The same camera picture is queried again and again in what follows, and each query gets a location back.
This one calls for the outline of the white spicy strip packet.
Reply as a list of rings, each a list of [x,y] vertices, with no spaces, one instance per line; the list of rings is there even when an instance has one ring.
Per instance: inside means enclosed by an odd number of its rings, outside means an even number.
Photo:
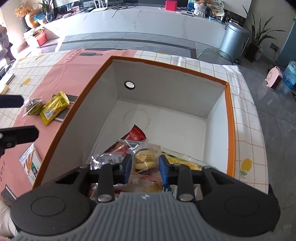
[[[19,161],[22,164],[30,183],[33,185],[42,163],[34,143],[24,151],[20,156]]]

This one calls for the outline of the clear biscuit packet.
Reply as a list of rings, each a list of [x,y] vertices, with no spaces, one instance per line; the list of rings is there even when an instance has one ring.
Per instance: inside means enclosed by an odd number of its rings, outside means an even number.
[[[132,157],[132,175],[144,175],[159,167],[161,146],[147,142],[119,140],[126,149],[126,154]]]

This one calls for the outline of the dark red snack bar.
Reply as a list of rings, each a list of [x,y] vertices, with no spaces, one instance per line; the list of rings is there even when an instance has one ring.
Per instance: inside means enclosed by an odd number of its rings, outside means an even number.
[[[137,125],[134,125],[132,129],[126,135],[124,135],[121,139],[141,142],[143,140],[146,140],[146,136],[144,132]]]

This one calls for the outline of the orange cardboard box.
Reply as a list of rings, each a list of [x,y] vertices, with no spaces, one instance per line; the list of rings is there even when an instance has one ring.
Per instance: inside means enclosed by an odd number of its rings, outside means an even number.
[[[133,126],[145,133],[150,144],[234,176],[229,83],[184,67],[111,56],[88,79],[64,117],[33,186],[103,153]]]

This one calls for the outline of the pale yellow chip bag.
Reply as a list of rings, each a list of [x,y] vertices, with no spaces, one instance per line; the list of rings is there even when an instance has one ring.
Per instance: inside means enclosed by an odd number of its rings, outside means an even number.
[[[172,165],[186,165],[191,170],[201,171],[203,167],[208,167],[209,164],[204,163],[202,161],[196,160],[194,158],[191,158],[187,155],[183,155],[180,153],[172,153],[172,152],[164,152],[162,151],[162,154],[165,155],[168,162]]]

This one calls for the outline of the red chip bag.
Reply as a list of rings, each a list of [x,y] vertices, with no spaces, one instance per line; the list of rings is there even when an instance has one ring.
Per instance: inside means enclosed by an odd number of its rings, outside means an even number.
[[[101,169],[105,164],[117,164],[123,161],[128,146],[123,142],[116,142],[105,152],[91,156],[90,170]]]

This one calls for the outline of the orange stick snack bag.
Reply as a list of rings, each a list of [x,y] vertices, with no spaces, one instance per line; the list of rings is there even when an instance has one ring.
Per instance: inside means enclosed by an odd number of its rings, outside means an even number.
[[[118,198],[121,192],[130,193],[155,193],[162,192],[163,182],[159,172],[151,175],[130,176],[127,184],[116,184],[113,186],[114,196]]]

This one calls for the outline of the clear green nut bag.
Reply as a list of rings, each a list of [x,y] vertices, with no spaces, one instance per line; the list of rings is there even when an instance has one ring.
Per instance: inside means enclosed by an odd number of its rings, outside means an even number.
[[[27,99],[24,103],[23,117],[27,115],[38,115],[43,106],[42,98]]]

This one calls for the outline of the yellow snack packet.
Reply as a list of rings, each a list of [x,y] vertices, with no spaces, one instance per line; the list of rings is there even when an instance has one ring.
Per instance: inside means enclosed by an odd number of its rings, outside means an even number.
[[[45,125],[48,125],[61,111],[63,111],[69,105],[70,101],[66,93],[60,91],[42,107],[39,113],[42,122]]]

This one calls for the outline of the checked lemon tablecloth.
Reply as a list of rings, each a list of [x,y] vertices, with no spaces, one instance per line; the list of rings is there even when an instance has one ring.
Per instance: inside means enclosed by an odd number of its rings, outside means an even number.
[[[227,172],[251,187],[267,192],[268,168],[262,128],[253,98],[239,68],[230,65],[210,64],[176,55],[135,51],[135,56],[130,58],[139,58],[146,63],[170,66],[175,70],[182,69],[187,73],[201,73],[227,85],[227,93],[230,94],[232,101],[236,143],[236,157],[234,161],[229,163]],[[13,75],[13,79],[15,74],[10,70],[18,61],[9,69],[9,74]]]

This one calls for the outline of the pink table mat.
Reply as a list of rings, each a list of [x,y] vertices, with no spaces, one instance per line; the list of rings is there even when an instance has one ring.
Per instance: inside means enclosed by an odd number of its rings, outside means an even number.
[[[75,111],[94,86],[95,77],[103,74],[114,56],[130,58],[135,54],[134,50],[77,49],[47,53],[41,57],[26,57],[15,64],[10,70],[15,77],[9,85],[9,93],[21,94],[24,99],[42,98],[43,102],[47,103],[53,95],[63,91],[74,96],[75,100],[70,104],[71,110],[66,115],[66,123],[54,120],[45,125],[38,115],[24,116],[23,107],[1,109],[1,128],[35,126],[39,130],[34,146],[41,159],[41,169],[37,177],[30,181],[19,161],[20,155],[29,144],[17,145],[5,151],[1,157],[2,199],[15,199],[44,181],[50,159]]]

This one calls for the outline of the red storage bin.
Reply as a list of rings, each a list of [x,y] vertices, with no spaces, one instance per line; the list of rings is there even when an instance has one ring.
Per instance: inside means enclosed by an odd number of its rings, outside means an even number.
[[[37,41],[38,46],[42,46],[47,41],[46,34],[44,32],[37,34],[35,36],[35,39]]]

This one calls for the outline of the golden vase dried flowers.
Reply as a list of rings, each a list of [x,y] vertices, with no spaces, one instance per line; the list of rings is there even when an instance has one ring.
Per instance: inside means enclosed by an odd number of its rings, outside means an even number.
[[[15,9],[15,15],[22,20],[26,31],[40,25],[38,21],[34,19],[34,17],[40,13],[40,9],[33,9],[29,7],[28,3],[22,3]]]

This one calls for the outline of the pink small heater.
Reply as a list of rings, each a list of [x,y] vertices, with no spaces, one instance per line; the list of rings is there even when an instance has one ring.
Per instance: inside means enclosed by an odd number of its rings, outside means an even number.
[[[278,66],[271,68],[265,80],[267,83],[266,86],[276,91],[282,84],[282,71],[278,68]]]

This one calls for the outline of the left green potted plant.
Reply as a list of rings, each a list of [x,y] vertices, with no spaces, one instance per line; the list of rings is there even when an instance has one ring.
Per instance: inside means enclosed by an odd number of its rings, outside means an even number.
[[[41,2],[38,2],[39,6],[42,7],[42,12],[40,14],[37,14],[34,16],[34,20],[43,20],[45,19],[47,23],[50,23],[54,20],[54,14],[51,11],[53,0],[42,0]]]

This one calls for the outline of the tall green potted plant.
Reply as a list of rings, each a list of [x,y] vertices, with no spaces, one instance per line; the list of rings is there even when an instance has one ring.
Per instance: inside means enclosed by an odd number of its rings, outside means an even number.
[[[268,28],[267,25],[270,23],[270,21],[273,19],[273,16],[271,16],[263,25],[261,23],[261,19],[259,20],[259,23],[256,23],[254,13],[252,11],[252,8],[249,9],[249,11],[246,10],[245,6],[243,6],[243,9],[245,13],[247,14],[247,19],[250,22],[251,27],[247,27],[247,30],[250,33],[251,36],[251,42],[249,46],[247,47],[247,50],[245,52],[245,59],[247,59],[249,62],[253,62],[255,60],[255,55],[257,51],[259,50],[259,46],[262,44],[262,42],[266,39],[273,39],[276,40],[276,37],[272,36],[272,32],[285,32],[285,30],[279,30],[279,29],[272,29]]]

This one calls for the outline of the blue water jug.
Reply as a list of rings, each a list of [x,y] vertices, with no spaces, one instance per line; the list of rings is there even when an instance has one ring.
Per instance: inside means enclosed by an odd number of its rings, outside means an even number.
[[[286,86],[293,89],[296,84],[296,61],[290,61],[283,72],[283,81]]]

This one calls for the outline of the grey metal trash bin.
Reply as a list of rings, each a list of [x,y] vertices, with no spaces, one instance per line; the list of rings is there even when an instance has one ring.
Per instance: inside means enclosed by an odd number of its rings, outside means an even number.
[[[236,23],[228,23],[225,26],[225,35],[219,49],[228,54],[234,62],[242,55],[249,37],[250,33],[247,29]]]

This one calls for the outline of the white tv cabinet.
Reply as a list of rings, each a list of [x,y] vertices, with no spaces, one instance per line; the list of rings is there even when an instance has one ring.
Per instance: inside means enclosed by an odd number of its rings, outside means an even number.
[[[182,15],[153,6],[79,13],[44,25],[52,38],[98,32],[163,35],[220,47],[225,27],[206,18]]]

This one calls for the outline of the white wifi router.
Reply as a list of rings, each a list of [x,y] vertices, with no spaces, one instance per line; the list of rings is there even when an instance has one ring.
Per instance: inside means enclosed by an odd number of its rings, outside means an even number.
[[[84,1],[83,7],[86,8],[88,12],[105,11],[108,9],[108,0]]]

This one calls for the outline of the teddy bear bouquet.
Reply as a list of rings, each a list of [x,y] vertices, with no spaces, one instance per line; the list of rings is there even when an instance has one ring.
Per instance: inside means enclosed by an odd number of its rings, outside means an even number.
[[[206,2],[205,1],[195,1],[194,2],[194,15],[198,17],[204,17],[206,14]]]

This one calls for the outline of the red box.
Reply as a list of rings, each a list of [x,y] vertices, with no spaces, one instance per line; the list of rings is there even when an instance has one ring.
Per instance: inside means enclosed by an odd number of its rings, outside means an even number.
[[[167,11],[176,11],[177,6],[178,6],[178,1],[166,0],[165,10],[167,10]]]

